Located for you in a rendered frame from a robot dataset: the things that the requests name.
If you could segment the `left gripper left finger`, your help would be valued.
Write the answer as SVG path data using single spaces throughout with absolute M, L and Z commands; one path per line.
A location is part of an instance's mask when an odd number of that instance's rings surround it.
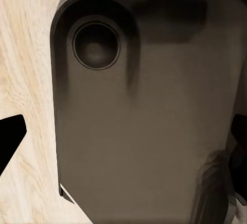
M 27 134 L 22 114 L 0 120 L 0 175 Z

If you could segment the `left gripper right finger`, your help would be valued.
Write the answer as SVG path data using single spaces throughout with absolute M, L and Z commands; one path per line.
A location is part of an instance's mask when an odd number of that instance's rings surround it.
M 247 116 L 241 114 L 234 115 L 231 133 L 247 155 Z

